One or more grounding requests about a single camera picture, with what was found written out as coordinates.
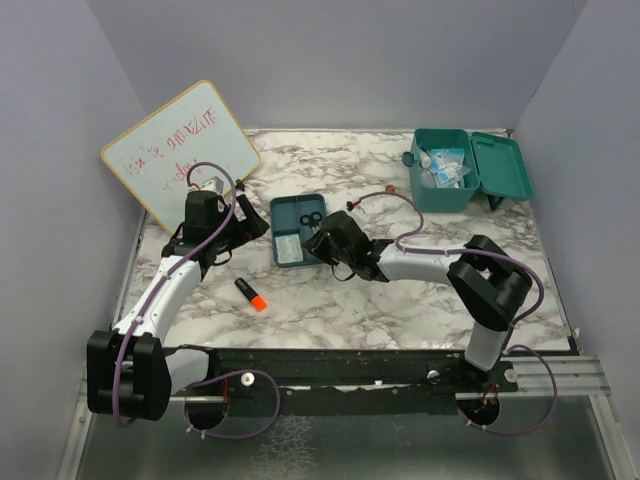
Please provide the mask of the black handled scissors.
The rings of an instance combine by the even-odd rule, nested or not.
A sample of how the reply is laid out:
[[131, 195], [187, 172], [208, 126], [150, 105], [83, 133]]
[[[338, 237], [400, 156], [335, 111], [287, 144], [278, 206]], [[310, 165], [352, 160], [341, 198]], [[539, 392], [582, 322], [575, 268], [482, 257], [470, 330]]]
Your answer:
[[322, 220], [323, 215], [319, 211], [313, 211], [300, 216], [300, 225], [308, 227], [312, 232], [317, 232]]

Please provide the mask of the teal divided tray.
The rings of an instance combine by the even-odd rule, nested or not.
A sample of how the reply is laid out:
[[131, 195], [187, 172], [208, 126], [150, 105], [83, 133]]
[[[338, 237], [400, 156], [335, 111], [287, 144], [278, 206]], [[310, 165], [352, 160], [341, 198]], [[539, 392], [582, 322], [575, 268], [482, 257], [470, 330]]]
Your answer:
[[279, 265], [276, 262], [275, 237], [281, 235], [298, 234], [301, 247], [313, 235], [308, 227], [300, 225], [300, 216], [319, 211], [326, 216], [326, 203], [324, 196], [318, 193], [308, 193], [293, 196], [276, 197], [270, 201], [270, 227], [273, 260], [280, 268], [306, 267], [320, 264], [321, 261], [310, 255], [303, 248], [304, 260], [297, 264]]

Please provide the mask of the teal plaster sheet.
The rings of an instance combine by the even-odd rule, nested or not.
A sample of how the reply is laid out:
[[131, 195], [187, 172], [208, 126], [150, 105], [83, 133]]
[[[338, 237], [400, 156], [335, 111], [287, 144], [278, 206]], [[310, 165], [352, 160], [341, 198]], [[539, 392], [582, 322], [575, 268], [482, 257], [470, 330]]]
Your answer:
[[276, 262], [279, 265], [297, 264], [304, 260], [298, 234], [275, 237]]

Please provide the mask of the blue alcohol pad sachets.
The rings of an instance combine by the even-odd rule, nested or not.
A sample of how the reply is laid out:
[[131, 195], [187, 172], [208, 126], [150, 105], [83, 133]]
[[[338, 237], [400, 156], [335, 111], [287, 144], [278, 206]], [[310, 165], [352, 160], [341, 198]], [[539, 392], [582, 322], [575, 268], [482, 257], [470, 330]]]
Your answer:
[[463, 148], [432, 149], [427, 152], [430, 160], [426, 167], [436, 188], [460, 188], [464, 176], [470, 172], [465, 165]]

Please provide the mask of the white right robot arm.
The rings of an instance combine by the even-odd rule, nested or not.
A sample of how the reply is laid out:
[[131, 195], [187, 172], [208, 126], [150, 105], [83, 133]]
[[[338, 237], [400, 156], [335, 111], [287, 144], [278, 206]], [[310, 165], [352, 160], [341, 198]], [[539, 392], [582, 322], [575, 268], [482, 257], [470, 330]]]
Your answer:
[[452, 287], [475, 321], [459, 367], [461, 383], [481, 391], [494, 381], [494, 366], [535, 279], [524, 264], [483, 235], [461, 247], [438, 249], [371, 240], [344, 211], [325, 218], [306, 214], [300, 224], [312, 230], [302, 248], [332, 268], [344, 264], [352, 276], [372, 282], [413, 280]]

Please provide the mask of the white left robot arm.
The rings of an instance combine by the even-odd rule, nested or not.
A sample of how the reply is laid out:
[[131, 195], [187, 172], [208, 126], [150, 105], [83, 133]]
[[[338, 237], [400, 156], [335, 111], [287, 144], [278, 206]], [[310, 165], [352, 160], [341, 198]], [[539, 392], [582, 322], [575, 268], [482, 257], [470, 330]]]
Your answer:
[[211, 191], [192, 191], [185, 219], [161, 251], [158, 270], [138, 302], [107, 331], [87, 342], [87, 404], [126, 427], [160, 419], [170, 397], [190, 386], [206, 395], [221, 371], [192, 348], [167, 353], [164, 341], [184, 302], [208, 270], [228, 262], [235, 249], [269, 229], [247, 196], [231, 201]]

